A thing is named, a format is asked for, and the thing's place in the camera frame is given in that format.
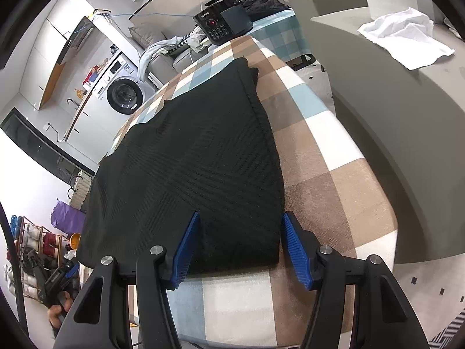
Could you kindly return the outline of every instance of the plaid bed sheet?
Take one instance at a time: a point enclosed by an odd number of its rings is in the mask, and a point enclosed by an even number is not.
[[[377,253],[392,269],[397,221],[362,153],[336,117],[278,56],[250,36],[216,48],[161,88],[121,128],[109,154],[134,124],[147,122],[163,106],[246,57],[259,69],[257,95],[274,133],[285,184],[285,208],[306,230],[346,256],[366,259]],[[80,268],[81,282],[91,270]],[[340,348],[352,329],[352,286]],[[315,300],[298,283],[289,258],[280,251],[275,268],[240,274],[187,278],[168,292],[180,339],[211,345],[284,347],[304,336]],[[129,288],[131,321],[138,323],[137,291]]]
[[[311,53],[293,10],[283,10],[255,21],[247,35],[257,39],[284,62]]]

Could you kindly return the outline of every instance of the washing machine door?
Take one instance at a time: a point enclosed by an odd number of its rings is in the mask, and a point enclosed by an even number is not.
[[[118,113],[131,115],[142,106],[144,97],[136,82],[121,78],[113,81],[106,90],[110,106]]]

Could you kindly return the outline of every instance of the white cabinet door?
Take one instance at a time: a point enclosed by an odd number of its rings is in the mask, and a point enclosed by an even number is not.
[[[113,136],[103,130],[83,111],[74,124],[67,142],[95,163],[99,163],[112,146]]]
[[[53,65],[33,47],[24,69],[19,91],[36,109],[39,109],[40,100],[52,69]]]
[[[54,65],[66,41],[60,32],[45,20],[34,42],[34,48]]]
[[[58,0],[47,20],[55,28],[69,39],[78,23],[82,20],[83,15],[78,11],[76,5],[69,0]]]
[[[118,113],[110,106],[106,93],[102,99],[92,94],[85,103],[84,111],[113,137],[129,118],[129,115]]]

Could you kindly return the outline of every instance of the metal screw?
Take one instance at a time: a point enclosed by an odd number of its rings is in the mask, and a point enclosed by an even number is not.
[[[160,254],[163,252],[163,247],[161,245],[154,245],[150,248],[151,254]]]
[[[102,260],[100,262],[102,263],[102,265],[110,265],[113,262],[113,257],[112,256],[102,257]]]
[[[383,260],[377,254],[372,254],[370,256],[370,261],[375,265],[379,265]]]
[[[322,245],[320,247],[320,252],[322,254],[331,254],[332,253],[332,248],[329,245]]]

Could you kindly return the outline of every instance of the purple bag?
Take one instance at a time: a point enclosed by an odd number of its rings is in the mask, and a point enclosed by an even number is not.
[[[75,232],[82,232],[84,218],[85,214],[82,211],[69,206],[65,202],[57,200],[57,204],[53,208],[50,217],[50,223],[60,231],[71,235]]]

